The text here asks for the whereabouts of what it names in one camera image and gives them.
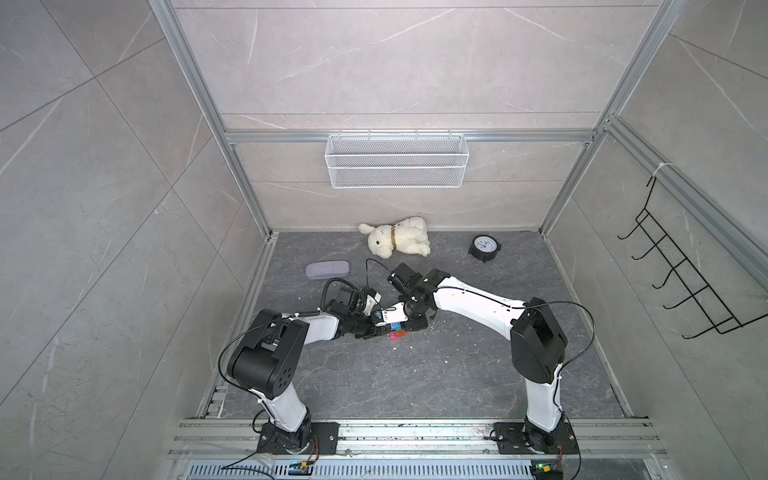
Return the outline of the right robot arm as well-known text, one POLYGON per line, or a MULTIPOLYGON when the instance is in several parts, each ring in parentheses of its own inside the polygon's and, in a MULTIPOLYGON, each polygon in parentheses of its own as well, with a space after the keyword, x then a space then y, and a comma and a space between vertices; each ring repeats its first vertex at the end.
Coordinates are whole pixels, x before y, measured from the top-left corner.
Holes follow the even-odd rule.
POLYGON ((484 325, 509 342, 512 366, 524 378, 527 411, 524 447, 537 454, 575 454, 577 440, 561 400, 568 339, 550 308, 537 297, 507 299, 470 286, 437 269, 421 275, 402 263, 388 276, 398 302, 380 314, 408 331, 428 326, 427 313, 447 311, 484 325))

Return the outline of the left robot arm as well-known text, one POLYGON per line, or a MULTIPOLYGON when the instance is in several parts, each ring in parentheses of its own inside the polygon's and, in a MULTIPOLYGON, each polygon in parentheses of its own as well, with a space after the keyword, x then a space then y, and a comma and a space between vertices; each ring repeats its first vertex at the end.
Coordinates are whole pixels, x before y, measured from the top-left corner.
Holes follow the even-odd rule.
POLYGON ((322 296, 321 306, 314 311, 259 311, 251 326, 224 348, 231 355, 219 356, 219 374, 255 396, 267 416, 256 430, 259 451, 299 454, 309 448, 313 457, 319 455, 310 410, 293 385, 302 351, 307 345, 349 333, 359 338, 378 335, 372 315, 381 309, 380 300, 375 290, 343 281, 335 297, 322 296))

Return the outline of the pink lego brick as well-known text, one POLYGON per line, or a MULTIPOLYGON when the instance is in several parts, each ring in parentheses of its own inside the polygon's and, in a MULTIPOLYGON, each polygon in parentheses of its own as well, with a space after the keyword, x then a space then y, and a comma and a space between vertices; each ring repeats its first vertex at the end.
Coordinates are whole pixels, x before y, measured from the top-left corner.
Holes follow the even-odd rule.
POLYGON ((398 331, 392 331, 389 333, 389 339, 391 341, 403 338, 407 334, 406 331, 398 330, 398 331))

